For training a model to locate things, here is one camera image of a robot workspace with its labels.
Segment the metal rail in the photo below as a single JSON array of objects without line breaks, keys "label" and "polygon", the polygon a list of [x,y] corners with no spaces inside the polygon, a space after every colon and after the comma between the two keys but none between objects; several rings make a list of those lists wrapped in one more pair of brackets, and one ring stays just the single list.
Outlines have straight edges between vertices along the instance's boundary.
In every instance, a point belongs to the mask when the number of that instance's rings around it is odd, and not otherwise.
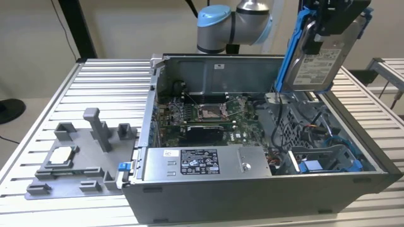
[{"label": "metal rail", "polygon": [[[84,109],[99,107],[100,118],[110,126],[128,122],[142,129],[150,78],[148,60],[88,60],[75,66],[0,171],[0,224],[31,227],[138,225],[123,195],[27,201],[24,193],[56,138],[54,130],[59,122],[71,121],[75,127],[90,127],[88,122],[80,120]],[[344,68],[335,78],[334,93],[404,172],[403,120]],[[336,215],[180,226],[404,226],[404,179],[384,192],[362,196]]]},{"label": "metal rail", "polygon": [[404,91],[404,59],[375,58],[367,69],[375,70],[400,91]]}]

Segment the white wall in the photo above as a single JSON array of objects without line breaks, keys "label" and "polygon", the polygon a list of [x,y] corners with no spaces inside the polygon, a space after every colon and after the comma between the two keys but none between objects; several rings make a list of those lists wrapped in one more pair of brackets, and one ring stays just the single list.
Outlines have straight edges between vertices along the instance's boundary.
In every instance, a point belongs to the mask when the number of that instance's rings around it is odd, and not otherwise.
[{"label": "white wall", "polygon": [[[271,48],[276,54],[286,52],[296,22],[298,0],[284,1]],[[150,58],[152,53],[195,52],[196,18],[183,0],[80,2],[99,57]],[[206,5],[206,0],[194,2],[198,10]],[[211,2],[235,9],[239,0]],[[404,57],[404,0],[374,0],[372,7],[375,18],[347,58],[348,68],[364,68],[376,56]],[[260,53],[260,47],[243,46],[240,52]],[[74,58],[50,0],[0,1],[0,53],[0,98],[52,96]]]},{"label": "white wall", "polygon": [[0,1],[0,98],[52,96],[74,62],[51,2]]},{"label": "white wall", "polygon": [[[212,0],[236,9],[240,0]],[[198,11],[206,0],[194,1]],[[152,53],[195,53],[196,18],[184,0],[82,0],[100,57],[150,58]],[[260,53],[259,46],[240,52]]]}]

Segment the gray fixture post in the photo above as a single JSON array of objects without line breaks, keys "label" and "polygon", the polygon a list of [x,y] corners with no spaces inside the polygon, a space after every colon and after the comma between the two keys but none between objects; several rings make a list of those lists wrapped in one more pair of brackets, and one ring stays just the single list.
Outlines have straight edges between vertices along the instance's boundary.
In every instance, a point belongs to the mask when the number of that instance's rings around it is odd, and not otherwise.
[{"label": "gray fixture post", "polygon": [[110,152],[112,150],[112,146],[108,141],[108,127],[103,126],[99,115],[99,108],[87,108],[83,114],[83,118],[91,124],[91,128],[94,129],[94,137],[99,141],[103,151]]}]

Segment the gray plastic block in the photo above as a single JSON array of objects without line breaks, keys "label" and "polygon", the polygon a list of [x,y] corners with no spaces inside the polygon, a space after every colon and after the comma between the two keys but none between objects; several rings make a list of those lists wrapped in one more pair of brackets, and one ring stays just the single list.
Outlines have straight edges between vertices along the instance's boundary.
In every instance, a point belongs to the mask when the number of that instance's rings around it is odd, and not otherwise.
[{"label": "gray plastic block", "polygon": [[54,180],[56,178],[52,172],[47,170],[38,170],[35,176],[39,180]]},{"label": "gray plastic block", "polygon": [[110,129],[107,124],[100,122],[100,110],[99,108],[87,108],[83,114],[84,120],[87,120],[91,124],[91,128],[94,129],[92,136],[99,141],[100,147],[104,152],[110,152],[112,150],[112,146],[108,141]]},{"label": "gray plastic block", "polygon": [[71,132],[76,132],[74,124],[71,122],[60,122],[54,133],[59,141],[71,141]]},{"label": "gray plastic block", "polygon": [[50,194],[51,187],[46,183],[32,183],[27,187],[27,192],[31,195]]},{"label": "gray plastic block", "polygon": [[94,181],[82,181],[79,188],[83,192],[98,192],[102,190],[102,186],[100,186],[99,182],[95,180]]},{"label": "gray plastic block", "polygon": [[102,167],[87,167],[84,171],[84,175],[87,177],[98,177],[98,176],[104,176],[104,171]]},{"label": "gray plastic block", "polygon": [[108,188],[108,190],[118,190],[119,189],[116,187],[116,177],[112,178],[108,171],[106,172],[103,183],[104,183],[106,187]]},{"label": "gray plastic block", "polygon": [[131,140],[135,138],[131,124],[119,124],[119,139],[120,140]]}]

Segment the power supply label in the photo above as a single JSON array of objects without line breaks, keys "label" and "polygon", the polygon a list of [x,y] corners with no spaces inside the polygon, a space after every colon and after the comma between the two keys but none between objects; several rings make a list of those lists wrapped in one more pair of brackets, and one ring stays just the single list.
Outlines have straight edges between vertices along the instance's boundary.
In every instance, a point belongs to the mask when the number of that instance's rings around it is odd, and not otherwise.
[{"label": "power supply label", "polygon": [[340,49],[322,49],[319,54],[307,54],[300,65],[294,85],[320,85],[324,83]]},{"label": "power supply label", "polygon": [[218,150],[182,150],[182,174],[220,174]]}]

